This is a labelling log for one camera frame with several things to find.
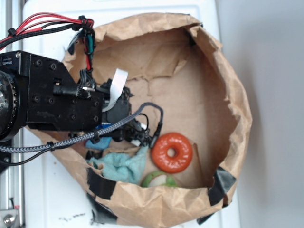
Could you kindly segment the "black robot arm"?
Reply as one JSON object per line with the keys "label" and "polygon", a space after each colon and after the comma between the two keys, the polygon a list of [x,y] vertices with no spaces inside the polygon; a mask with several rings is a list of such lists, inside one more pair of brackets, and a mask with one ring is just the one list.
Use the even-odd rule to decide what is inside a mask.
{"label": "black robot arm", "polygon": [[115,105],[110,82],[100,88],[76,83],[65,65],[24,51],[0,56],[0,139],[12,139],[20,128],[59,132],[89,132],[114,124],[131,113],[130,91],[124,88]]}

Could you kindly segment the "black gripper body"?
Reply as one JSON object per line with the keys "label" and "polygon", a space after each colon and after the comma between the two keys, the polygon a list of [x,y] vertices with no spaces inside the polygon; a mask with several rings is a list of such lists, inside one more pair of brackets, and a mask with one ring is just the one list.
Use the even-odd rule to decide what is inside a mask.
{"label": "black gripper body", "polygon": [[89,132],[102,123],[114,124],[131,114],[124,95],[103,112],[109,94],[84,90],[63,63],[32,54],[30,57],[28,111],[31,129],[60,132]]}

